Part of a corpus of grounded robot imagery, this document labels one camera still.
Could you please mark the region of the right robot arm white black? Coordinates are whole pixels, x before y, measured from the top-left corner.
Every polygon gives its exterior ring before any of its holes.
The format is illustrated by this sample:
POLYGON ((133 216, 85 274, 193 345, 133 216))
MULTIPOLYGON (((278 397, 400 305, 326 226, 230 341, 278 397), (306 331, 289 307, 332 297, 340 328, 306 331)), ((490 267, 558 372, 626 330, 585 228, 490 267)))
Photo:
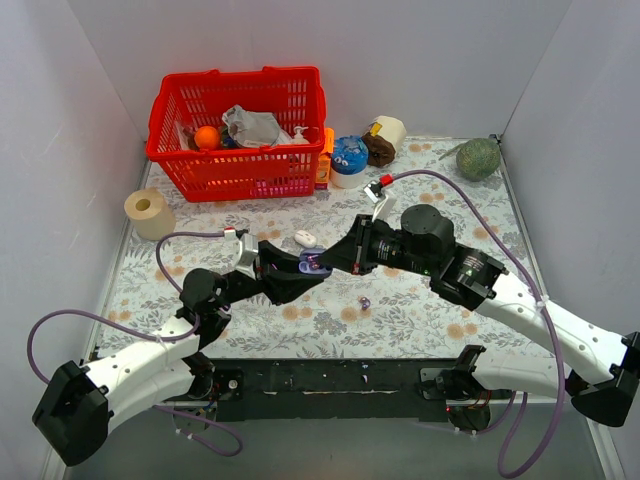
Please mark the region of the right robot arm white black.
POLYGON ((453 223, 430 205, 406 209, 399 229, 372 215, 357 216, 320 265, 366 275, 379 265, 429 277, 440 298, 491 318, 548 351, 558 349, 569 374, 484 353, 452 373, 454 389, 475 397, 484 389, 555 396, 563 389, 573 407, 609 427, 624 425, 639 386, 639 335, 589 323, 532 288, 486 253, 455 240, 453 223))

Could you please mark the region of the purple earbud one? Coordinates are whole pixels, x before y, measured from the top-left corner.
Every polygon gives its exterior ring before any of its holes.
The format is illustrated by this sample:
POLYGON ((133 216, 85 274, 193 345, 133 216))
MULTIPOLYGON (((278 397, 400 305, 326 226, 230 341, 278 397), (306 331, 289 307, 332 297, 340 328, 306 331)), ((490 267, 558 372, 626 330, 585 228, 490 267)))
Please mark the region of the purple earbud one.
POLYGON ((367 310, 371 306, 370 300, 368 298, 366 298, 366 297, 360 297, 359 298, 359 303, 361 305, 361 309, 362 310, 367 310))

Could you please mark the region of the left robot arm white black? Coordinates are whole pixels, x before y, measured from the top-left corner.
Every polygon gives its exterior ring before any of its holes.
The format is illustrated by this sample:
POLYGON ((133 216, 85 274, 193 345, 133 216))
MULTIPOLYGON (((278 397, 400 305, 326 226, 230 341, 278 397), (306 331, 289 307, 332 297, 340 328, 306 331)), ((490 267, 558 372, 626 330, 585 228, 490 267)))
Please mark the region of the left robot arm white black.
POLYGON ((123 422, 171 397, 205 398, 214 366, 202 350, 231 320, 230 306, 263 294, 290 303, 331 274, 315 251, 294 256, 267 241, 242 238, 236 268, 197 268, 183 280, 181 309, 156 332, 109 358, 68 361, 47 378, 32 421, 67 466, 90 458, 123 422))

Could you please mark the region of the lavender earbud charging case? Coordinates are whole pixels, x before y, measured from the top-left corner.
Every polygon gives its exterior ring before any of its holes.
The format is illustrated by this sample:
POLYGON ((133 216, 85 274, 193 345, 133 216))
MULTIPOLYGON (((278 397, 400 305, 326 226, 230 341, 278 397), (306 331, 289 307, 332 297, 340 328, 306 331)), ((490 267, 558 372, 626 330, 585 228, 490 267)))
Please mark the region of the lavender earbud charging case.
POLYGON ((299 254, 298 270, 301 274, 328 277, 331 267, 324 266, 319 258, 324 253, 322 248, 303 249, 299 254))

